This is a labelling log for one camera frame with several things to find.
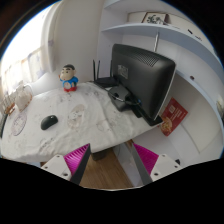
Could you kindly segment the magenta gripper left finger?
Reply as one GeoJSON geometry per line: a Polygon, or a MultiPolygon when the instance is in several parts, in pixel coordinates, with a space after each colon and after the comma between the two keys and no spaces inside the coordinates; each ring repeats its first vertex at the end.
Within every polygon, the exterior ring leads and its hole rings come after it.
{"type": "Polygon", "coordinates": [[[90,154],[91,147],[89,144],[86,144],[65,156],[55,155],[42,166],[42,169],[79,185],[90,154]]]}

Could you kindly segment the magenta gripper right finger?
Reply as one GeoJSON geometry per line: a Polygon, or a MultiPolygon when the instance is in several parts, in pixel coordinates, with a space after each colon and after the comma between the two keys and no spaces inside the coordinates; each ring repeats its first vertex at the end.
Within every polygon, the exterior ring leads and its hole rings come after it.
{"type": "Polygon", "coordinates": [[[168,155],[158,155],[138,144],[132,144],[131,152],[143,185],[148,185],[182,169],[168,155]]]}

